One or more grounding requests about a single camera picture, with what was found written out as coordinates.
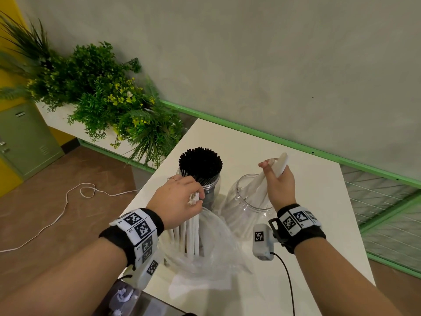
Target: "mesh panel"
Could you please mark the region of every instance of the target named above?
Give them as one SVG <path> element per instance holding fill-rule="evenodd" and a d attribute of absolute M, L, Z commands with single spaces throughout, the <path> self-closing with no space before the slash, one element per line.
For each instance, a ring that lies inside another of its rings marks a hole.
<path fill-rule="evenodd" d="M 396 180 L 385 179 L 349 166 L 341 165 L 341 170 L 358 225 L 418 190 Z"/>
<path fill-rule="evenodd" d="M 362 237 L 366 251 L 421 272 L 421 204 Z"/>

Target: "artificial plant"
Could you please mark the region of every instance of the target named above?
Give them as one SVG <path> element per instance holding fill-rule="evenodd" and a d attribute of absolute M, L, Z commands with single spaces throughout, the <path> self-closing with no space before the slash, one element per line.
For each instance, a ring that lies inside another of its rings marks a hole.
<path fill-rule="evenodd" d="M 53 112 L 72 104 L 75 109 L 68 122 L 82 122 L 93 140 L 104 138 L 112 127 L 118 135 L 112 145 L 127 140 L 133 146 L 130 159 L 140 161 L 145 155 L 146 164 L 152 161 L 159 166 L 180 140 L 182 122 L 162 105 L 153 83 L 147 79 L 144 90 L 127 77 L 128 71 L 140 71 L 137 58 L 116 62 L 107 42 L 77 46 L 63 57 L 50 48 L 41 22 L 38 33 L 33 24 L 27 30 L 4 13 L 0 18 L 6 39 L 22 55 L 17 60 L 0 52 L 0 68 L 28 79 L 26 85 L 0 89 L 0 99 L 22 96 L 44 102 Z"/>

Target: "power cord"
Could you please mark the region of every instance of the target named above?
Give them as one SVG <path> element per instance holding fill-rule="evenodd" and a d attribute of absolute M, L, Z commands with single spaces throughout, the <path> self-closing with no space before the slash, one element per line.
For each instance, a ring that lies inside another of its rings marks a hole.
<path fill-rule="evenodd" d="M 279 257 L 279 255 L 278 255 L 278 254 L 276 254 L 276 253 L 274 253 L 274 252 L 272 252 L 272 251 L 270 251 L 269 253 L 271 253 L 272 255 L 275 255 L 277 258 L 279 258 L 279 259 L 281 260 L 282 264 L 284 265 L 285 270 L 287 271 L 288 281 L 290 282 L 290 289 L 291 289 L 292 314 L 293 314 L 293 316 L 295 316 L 294 295 L 293 295 L 293 293 L 292 293 L 292 283 L 291 283 L 291 277 L 289 277 L 289 272 L 288 272 L 288 269 L 287 269 L 287 265 L 285 265 L 284 261 L 282 260 L 282 258 L 280 258 L 280 257 Z"/>
<path fill-rule="evenodd" d="M 77 188 L 77 187 L 79 187 L 79 186 L 81 186 L 81 185 L 85 185 L 85 184 L 87 184 L 87 185 L 93 185 L 93 187 L 92 187 L 92 186 L 84 186 L 84 187 L 81 187 L 81 188 L 80 188 L 79 193 L 80 193 L 83 197 L 85 197 L 85 198 L 92 198 L 92 197 L 94 197 L 94 196 L 95 196 L 95 191 L 97 191 L 97 192 L 101 192 L 101 193 L 105 193 L 105 194 L 107 194 L 108 196 L 119 196 L 119 195 L 122 195 L 122 194 L 131 193 L 131 192 L 137 192 L 137 191 L 139 191 L 139 190 L 140 190 L 140 189 L 138 189 L 138 190 L 127 191 L 127 192 L 123 192 L 123 193 L 118 193 L 118 194 L 111 195 L 111 194 L 108 194 L 107 192 L 104 192 L 104 191 L 101 191 L 101 190 L 96 189 L 96 188 L 95 188 L 95 184 L 92 184 L 92 183 L 80 183 L 80 184 L 76 185 L 74 188 L 72 188 L 71 190 L 68 190 L 68 191 L 67 191 L 67 193 L 66 193 L 66 204 L 64 205 L 63 212 L 61 212 L 61 214 L 59 215 L 59 217 L 57 217 L 57 218 L 55 219 L 55 221 L 54 221 L 54 222 L 52 222 L 50 225 L 47 225 L 47 226 L 45 226 L 44 228 L 42 228 L 42 229 L 38 232 L 38 234 L 36 234 L 34 237 L 32 237 L 30 240 L 28 240 L 28 241 L 27 241 L 27 242 L 25 242 L 24 244 L 20 245 L 19 247 L 17 247 L 17 248 L 12 248 L 12 249 L 9 249 L 9 250 L 2 250 L 2 251 L 0 251 L 0 253 L 4 253 L 4 252 L 7 252 L 7 251 L 14 251 L 14 250 L 18 250 L 18 249 L 20 249 L 21 247 L 25 246 L 25 245 L 26 245 L 26 244 L 28 244 L 30 241 L 32 241 L 32 240 L 33 240 L 35 237 L 37 237 L 39 234 L 41 234 L 41 232 L 42 232 L 43 230 L 45 230 L 46 228 L 48 228 L 48 227 L 52 226 L 53 224 L 55 224 L 55 223 L 56 223 L 56 222 L 57 222 L 57 221 L 58 221 L 58 220 L 59 220 L 59 219 L 63 216 L 64 212 L 66 211 L 67 204 L 69 203 L 69 200 L 68 200 L 68 198 L 67 198 L 67 195 L 69 194 L 69 192 L 71 192 L 71 191 L 73 191 L 75 188 Z M 84 195 L 84 194 L 82 193 L 82 190 L 83 190 L 84 188 L 89 188 L 89 189 L 93 190 L 92 196 L 86 196 L 86 195 Z"/>

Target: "wristband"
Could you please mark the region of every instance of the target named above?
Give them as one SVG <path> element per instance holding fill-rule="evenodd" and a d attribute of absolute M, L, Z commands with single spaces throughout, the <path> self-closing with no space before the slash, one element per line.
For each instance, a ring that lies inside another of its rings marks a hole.
<path fill-rule="evenodd" d="M 164 224 L 155 212 L 139 208 L 111 222 L 99 237 L 108 239 L 124 250 L 127 266 L 133 265 L 136 269 L 155 252 L 158 236 L 163 230 Z"/>
<path fill-rule="evenodd" d="M 291 204 L 280 209 L 277 216 L 271 219 L 269 224 L 277 240 L 292 254 L 295 247 L 306 239 L 314 237 L 326 239 L 321 223 L 305 207 Z M 273 226 L 273 221 L 276 221 L 278 229 Z"/>

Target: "forearm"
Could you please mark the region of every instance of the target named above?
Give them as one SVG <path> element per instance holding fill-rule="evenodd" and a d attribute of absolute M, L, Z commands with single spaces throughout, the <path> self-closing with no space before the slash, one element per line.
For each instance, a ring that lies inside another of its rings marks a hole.
<path fill-rule="evenodd" d="M 303 241 L 295 255 L 324 316 L 402 315 L 325 239 Z"/>
<path fill-rule="evenodd" d="M 126 267 L 122 249 L 99 238 L 0 303 L 2 315 L 91 315 Z"/>

